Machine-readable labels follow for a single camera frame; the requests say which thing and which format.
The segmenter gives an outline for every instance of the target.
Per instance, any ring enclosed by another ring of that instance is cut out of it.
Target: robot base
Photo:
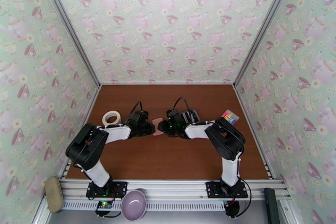
[[[247,198],[247,191],[245,184],[238,181],[233,187],[228,186],[223,181],[220,182],[206,182],[208,198]]]
[[[108,180],[104,187],[98,187],[93,182],[87,188],[87,198],[123,198],[127,193],[127,182],[113,182]]]

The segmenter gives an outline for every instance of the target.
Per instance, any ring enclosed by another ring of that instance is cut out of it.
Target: aluminum frame
[[[87,123],[87,121],[89,120],[89,117],[90,117],[90,114],[91,114],[91,112],[92,112],[92,109],[93,109],[93,107],[94,107],[94,105],[95,105],[95,103],[96,103],[96,100],[97,100],[97,98],[98,98],[100,89],[101,89],[101,86],[98,86],[98,87],[95,89],[95,91],[94,91],[94,93],[93,93],[93,97],[92,97],[92,99],[91,99],[91,101],[90,101],[90,103],[89,103],[89,105],[88,105],[88,107],[87,107],[87,109],[86,109],[86,111],[85,111],[84,118],[82,119],[81,123],[79,124],[79,127],[78,127],[78,129],[77,129],[77,131],[76,131],[76,134],[78,134],[78,132],[81,130],[81,128],[82,128],[82,127]],[[66,157],[66,159],[67,159],[67,161],[64,161],[64,163],[63,163],[63,165],[62,165],[60,171],[58,172],[58,174],[57,174],[57,176],[56,176],[57,178],[62,178],[62,177],[65,178],[64,173],[65,173],[65,171],[67,171],[66,168],[68,167],[69,163],[71,162],[71,160],[70,160],[69,158]]]
[[[263,21],[263,24],[261,28],[259,29],[259,32],[257,34],[257,37],[249,51],[249,54],[247,58],[245,59],[243,66],[241,67],[239,74],[235,81],[233,83],[210,83],[210,84],[232,84],[234,86],[234,89],[236,91],[239,103],[241,105],[241,108],[243,109],[244,115],[247,118],[247,122],[249,124],[249,127],[253,133],[253,128],[250,124],[250,120],[247,116],[245,106],[242,104],[241,96],[239,94],[239,91],[237,91],[237,86],[239,85],[244,73],[246,72],[251,59],[255,55],[256,51],[258,50],[258,47],[260,45],[261,40],[263,39],[264,35],[266,34],[266,31],[270,25],[270,22],[272,21],[272,18],[274,14],[277,12],[279,5],[282,3],[283,0],[273,0],[271,8],[269,12],[266,15],[266,18]],[[92,111],[93,105],[97,99],[98,93],[101,88],[100,81],[98,77],[96,76],[93,67],[91,66],[88,57],[85,54],[85,51],[80,43],[79,38],[77,37],[76,32],[74,31],[74,28],[72,27],[71,21],[69,17],[67,16],[65,9],[62,5],[62,2],[60,0],[51,0],[51,3],[54,5],[54,7],[57,10],[58,15],[60,16],[63,24],[65,25],[66,30],[68,31],[70,37],[73,40],[74,45],[76,46],[82,60],[84,61],[85,65],[87,66],[90,75],[92,76],[94,82],[97,85],[97,90],[95,92],[95,95],[93,97],[93,100],[87,109],[87,115],[86,118],[83,119],[83,123],[86,122],[89,118],[89,114]],[[256,134],[253,133],[254,139],[256,141],[258,150],[260,152],[260,155],[263,158],[263,161],[266,162],[267,159],[264,157],[265,153],[263,151],[263,148],[260,146]],[[64,164],[64,167],[62,168],[61,172],[64,174],[64,171],[66,167],[68,166],[68,162],[66,161]],[[269,168],[270,173],[274,175],[274,171],[272,170],[270,165],[266,166]],[[64,198],[66,200],[71,200],[71,198],[75,198],[76,200],[87,200],[85,198],[85,193],[87,189],[87,185],[89,183],[89,180],[87,179],[62,179],[60,180],[61,186],[63,188]],[[137,188],[144,188],[146,190],[146,196],[149,200],[163,200],[163,201],[194,201],[194,202],[204,202],[204,201],[218,201],[218,199],[208,199],[206,196],[205,191],[205,182],[206,181],[194,181],[194,180],[128,180],[129,182],[129,190],[134,190]],[[252,200],[263,200],[263,188],[265,187],[271,187],[276,189],[276,197],[277,199],[280,199],[280,208],[282,209],[282,214],[286,216],[286,219],[288,223],[302,223],[300,216],[298,212],[296,211],[292,200],[290,199],[289,193],[286,190],[286,187],[281,180],[247,180],[249,185],[252,189]],[[47,201],[44,197],[41,200],[40,206],[35,214],[35,218],[33,220],[33,224],[43,224],[47,223],[49,219],[50,213],[47,207]]]
[[[264,21],[261,24],[261,27],[259,28],[259,32],[249,50],[249,53],[247,55],[247,57],[244,60],[243,65],[241,66],[239,72],[238,72],[238,76],[236,77],[233,85],[237,86],[241,80],[243,75],[245,74],[247,68],[249,67],[249,64],[251,63],[251,60],[253,59],[253,57],[255,56],[256,52],[258,51],[259,47],[260,47],[260,43],[263,40],[263,38],[266,35],[266,32],[270,26],[270,24],[272,23],[275,14],[278,12],[280,5],[283,3],[284,0],[273,0],[272,4],[270,5],[270,9],[268,10],[266,17],[264,19]]]
[[[83,200],[65,199],[62,210],[95,211],[99,200],[86,202]],[[114,201],[111,208],[100,209],[100,211],[120,211],[121,201]],[[171,211],[171,212],[199,212],[199,211],[224,211],[224,201],[148,201],[146,212],[149,211]]]
[[[108,82],[102,82],[101,83],[102,86],[104,85],[152,85],[149,83],[136,83],[136,84],[131,84],[131,83],[117,83],[117,84],[113,84],[113,83],[108,83]],[[153,85],[204,85],[204,83],[154,83]],[[220,83],[220,82],[213,82],[213,83],[207,83],[207,85],[233,85],[233,83]]]
[[[82,61],[84,62],[85,66],[87,67],[90,76],[92,77],[93,81],[95,82],[96,86],[100,86],[100,81],[85,53],[85,50],[83,48],[83,46],[81,45],[81,42],[79,40],[79,38],[77,37],[77,33],[74,30],[74,27],[72,26],[72,23],[66,13],[66,10],[61,2],[61,0],[50,0],[51,4],[54,6],[54,8],[56,9],[56,12],[60,18],[60,20],[62,21],[63,25],[65,26],[65,29],[68,33],[68,35],[70,36],[70,39],[72,40],[73,44],[75,45],[76,49],[79,52],[79,55],[82,59]]]

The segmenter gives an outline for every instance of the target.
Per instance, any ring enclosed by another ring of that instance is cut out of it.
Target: teacup pattern
[[[335,223],[336,1],[284,0],[239,92],[305,223]]]
[[[103,83],[232,83],[272,1],[62,3]]]
[[[32,221],[95,89],[49,0],[1,0],[0,223]]]

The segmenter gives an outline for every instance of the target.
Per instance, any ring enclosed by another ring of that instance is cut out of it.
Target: beige pouch
[[[62,209],[64,199],[60,188],[60,182],[56,177],[49,178],[45,183],[45,195],[51,213],[56,213]]]

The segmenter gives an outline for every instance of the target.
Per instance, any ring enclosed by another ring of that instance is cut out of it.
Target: vent grille
[[[62,210],[80,210],[80,211],[95,211],[98,205],[98,200],[65,200]],[[114,202],[112,209],[120,210],[121,202]],[[211,202],[186,202],[186,201],[152,201],[147,202],[146,211],[224,211],[223,201]]]

